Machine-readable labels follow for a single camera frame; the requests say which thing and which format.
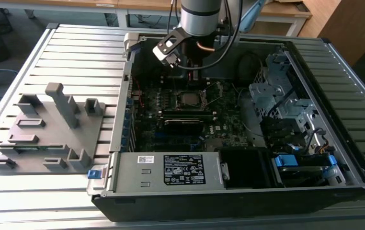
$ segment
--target barcode label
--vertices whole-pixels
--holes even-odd
[[[154,163],[154,156],[138,156],[138,164],[153,164]]]

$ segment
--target red cable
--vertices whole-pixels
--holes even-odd
[[[141,107],[143,107],[139,83],[138,83],[138,80],[137,80],[134,77],[131,77],[131,78],[133,78],[133,80],[134,80],[135,83],[137,83],[137,87],[138,87],[138,101],[139,101]]]

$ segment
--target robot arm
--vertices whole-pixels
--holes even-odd
[[[222,1],[226,9],[229,9],[229,4],[233,8],[238,8],[237,23],[226,15],[227,23],[235,24],[233,36],[230,36],[233,28],[229,26],[229,29],[226,29],[226,24],[218,24]],[[201,70],[214,66],[231,47],[238,31],[247,32],[250,30],[265,2],[266,0],[245,0],[245,2],[243,0],[182,0],[179,27],[165,36],[153,49],[153,53],[162,64],[186,70]],[[226,41],[227,47],[221,58],[210,65],[202,66],[203,58],[214,50],[215,36],[226,36],[227,34],[230,39]],[[187,58],[187,67],[181,65],[181,57],[177,50],[181,50],[182,55]]]

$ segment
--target blue drive latch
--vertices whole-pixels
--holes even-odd
[[[286,155],[278,155],[278,157],[274,158],[277,167],[282,166],[298,166],[295,156],[291,154]]]

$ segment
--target gray post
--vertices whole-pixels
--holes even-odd
[[[75,118],[73,109],[66,101],[66,97],[62,93],[62,84],[50,82],[46,87],[46,95],[53,98],[55,108],[65,119],[65,122],[70,128],[75,128],[78,120]]]

